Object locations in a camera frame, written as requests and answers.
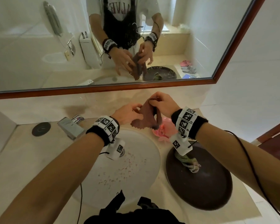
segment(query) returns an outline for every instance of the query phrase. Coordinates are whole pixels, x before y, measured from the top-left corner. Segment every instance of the brown cloth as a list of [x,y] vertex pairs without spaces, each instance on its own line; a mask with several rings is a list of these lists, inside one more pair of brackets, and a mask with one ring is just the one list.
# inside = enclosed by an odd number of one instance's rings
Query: brown cloth
[[139,52],[138,52],[138,53],[135,54],[135,56],[132,59],[134,61],[134,63],[136,64],[136,67],[134,67],[130,63],[128,64],[129,67],[132,69],[132,72],[130,72],[130,74],[134,77],[135,81],[138,80],[142,74],[144,74],[144,75],[147,74],[146,63],[138,64],[138,61],[141,58],[142,57],[139,56]]
[[132,121],[132,127],[136,127],[138,129],[144,129],[148,127],[157,130],[162,124],[162,116],[160,110],[149,104],[149,100],[158,99],[150,98],[144,103],[143,107],[139,110],[139,112],[143,114],[143,120],[136,119]]

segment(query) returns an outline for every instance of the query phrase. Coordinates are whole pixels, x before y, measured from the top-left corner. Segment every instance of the hand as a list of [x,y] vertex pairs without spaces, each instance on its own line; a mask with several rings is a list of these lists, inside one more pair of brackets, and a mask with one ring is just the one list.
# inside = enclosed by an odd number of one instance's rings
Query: hand
[[115,63],[115,69],[118,75],[120,75],[120,67],[127,70],[128,72],[132,72],[132,69],[128,66],[127,62],[129,62],[133,66],[136,66],[134,61],[132,61],[133,55],[126,49],[119,49],[114,47],[109,52],[109,55],[112,57]]
[[153,97],[158,97],[161,101],[150,100],[149,103],[152,106],[157,107],[160,112],[168,118],[171,118],[172,114],[180,109],[172,97],[166,93],[156,92],[150,98]]
[[116,110],[111,116],[116,119],[120,125],[131,123],[135,119],[143,120],[143,115],[139,113],[138,108],[142,108],[142,104],[127,104]]
[[153,44],[151,41],[145,41],[140,45],[139,56],[142,58],[138,64],[144,64],[148,59],[150,59],[148,65],[153,63]]

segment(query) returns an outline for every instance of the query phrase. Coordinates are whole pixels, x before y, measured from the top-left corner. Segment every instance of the washcloth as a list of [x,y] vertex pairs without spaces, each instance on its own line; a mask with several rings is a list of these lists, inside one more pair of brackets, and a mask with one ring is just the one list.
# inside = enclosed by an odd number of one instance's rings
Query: washcloth
[[134,63],[136,64],[136,66],[134,67],[130,63],[128,64],[129,67],[132,69],[132,72],[130,72],[130,74],[134,77],[135,81],[138,80],[142,74],[144,74],[144,75],[147,74],[146,63],[138,64],[138,61],[141,58],[142,57],[139,56],[139,53],[136,53],[132,59],[134,61]]
[[146,127],[157,130],[162,124],[162,116],[161,112],[158,108],[153,107],[149,100],[158,100],[157,98],[148,99],[142,108],[139,110],[141,114],[143,114],[143,120],[136,119],[132,121],[132,127],[136,127],[138,129],[144,129]]
[[201,165],[198,163],[196,158],[190,159],[187,155],[181,156],[177,151],[175,151],[174,155],[192,173],[197,173],[199,171],[199,167],[201,167]]

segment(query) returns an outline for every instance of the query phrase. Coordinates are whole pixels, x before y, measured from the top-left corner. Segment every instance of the dark brown tray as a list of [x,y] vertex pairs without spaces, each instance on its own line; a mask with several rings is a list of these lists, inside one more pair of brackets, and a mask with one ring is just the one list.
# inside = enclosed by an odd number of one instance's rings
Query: dark brown tray
[[191,206],[213,211],[223,207],[232,194],[232,177],[201,144],[195,143],[187,155],[196,158],[201,165],[197,173],[192,173],[174,156],[172,148],[166,159],[167,180],[173,190]]

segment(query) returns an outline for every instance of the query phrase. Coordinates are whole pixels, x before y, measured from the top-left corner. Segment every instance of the mirror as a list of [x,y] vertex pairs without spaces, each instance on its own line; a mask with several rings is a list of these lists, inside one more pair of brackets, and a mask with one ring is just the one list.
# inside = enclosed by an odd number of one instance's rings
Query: mirror
[[210,79],[253,1],[0,0],[0,93]]

